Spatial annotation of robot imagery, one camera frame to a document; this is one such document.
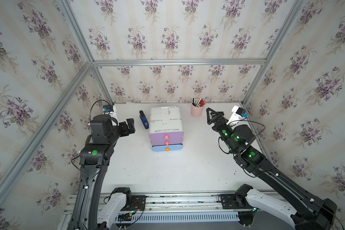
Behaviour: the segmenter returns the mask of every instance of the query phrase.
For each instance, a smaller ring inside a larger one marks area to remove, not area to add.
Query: white table surface
[[[199,118],[190,114],[190,103],[178,104],[116,104],[118,121],[134,118],[135,133],[121,137],[114,148],[101,192],[116,187],[130,187],[132,192],[201,192],[237,190],[248,184],[258,190],[271,190],[259,178],[243,172],[232,154],[224,154],[218,147],[219,134],[207,124],[206,108],[223,111],[226,118],[238,103],[207,103]],[[153,152],[146,130],[139,118],[143,110],[149,121],[149,110],[159,106],[179,106],[183,120],[183,149]],[[225,143],[221,148],[228,151]],[[253,147],[259,149],[256,141]]]

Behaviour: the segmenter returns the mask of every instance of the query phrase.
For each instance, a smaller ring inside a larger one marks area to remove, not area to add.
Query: wire
[[[75,166],[75,164],[73,163],[73,160],[77,159],[78,157],[80,157],[80,155],[78,155],[77,157],[74,157],[73,159],[71,159],[70,162],[72,163],[72,165],[73,165],[76,169],[79,170],[79,172],[81,172],[81,173],[83,174],[83,177],[84,177],[85,182],[86,182],[86,184],[87,184],[87,177],[86,177],[86,175],[84,174],[84,172],[82,172],[82,171],[81,171],[77,166]]]
[[[101,101],[106,102],[106,103],[108,104],[108,106],[111,108],[111,105],[110,105],[110,103],[109,103],[108,101],[106,101],[106,100],[97,100],[95,103],[93,103],[91,109],[89,110],[89,122],[91,122],[91,111],[92,111],[93,106],[94,106],[97,102],[101,102]]]
[[[221,146],[220,146],[220,139],[222,140],[222,138],[219,136],[217,141],[218,141],[218,145],[219,145],[219,147],[220,147],[220,149],[221,149]],[[225,152],[225,151],[222,150],[222,149],[221,149],[221,151],[224,152],[225,154],[230,154],[230,151],[229,151],[229,152]]]
[[[244,169],[243,169],[243,171],[245,172],[245,174],[247,174],[248,176],[250,176],[250,177],[252,177],[252,178],[259,177],[259,176],[262,175],[263,173],[269,172],[268,170],[264,170],[264,171],[261,172],[261,174],[259,174],[259,175],[253,177],[253,176],[249,175]]]
[[[341,221],[336,217],[336,215],[334,215],[332,212],[330,212],[328,209],[326,209],[326,208],[324,208],[324,207],[322,207],[321,205],[319,205],[319,204],[317,204],[316,202],[314,202],[316,205],[318,205],[318,206],[320,206],[321,208],[323,208],[324,210],[326,210],[326,211],[328,211],[329,213],[331,213],[331,215],[333,215],[336,219],[337,219],[337,221],[341,224],[341,227],[343,228],[343,230],[345,230],[345,228],[344,228],[344,225],[341,223]]]

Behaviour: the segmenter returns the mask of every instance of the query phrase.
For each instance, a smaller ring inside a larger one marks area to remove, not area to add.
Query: floral wallpaper
[[[78,191],[79,172],[71,159],[84,147],[90,134],[89,110],[99,99],[103,96],[92,75],[88,75],[3,202],[0,229],[56,228],[67,196]],[[102,113],[102,105],[97,103],[93,107],[92,116]],[[12,126],[20,127],[13,122],[8,128]]]
[[[263,58],[294,0],[69,2],[93,58],[122,60]]]
[[[56,6],[0,1],[0,179],[85,63]]]
[[[247,109],[274,165],[345,226],[345,1],[307,1]]]
[[[99,68],[115,102],[242,101],[259,65]]]

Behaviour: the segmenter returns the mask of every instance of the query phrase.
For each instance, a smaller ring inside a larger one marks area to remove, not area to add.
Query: blue drawer
[[[182,148],[183,148],[182,144],[178,144],[178,145],[157,145],[157,146],[152,146],[152,151],[154,151],[154,152],[169,152],[169,151],[174,151],[174,150],[181,150]]]

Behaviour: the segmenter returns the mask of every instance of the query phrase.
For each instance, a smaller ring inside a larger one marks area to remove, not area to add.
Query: pink pen holder
[[[204,108],[205,108],[205,106],[195,107],[194,105],[191,104],[191,115],[193,117],[200,117],[202,115]]]

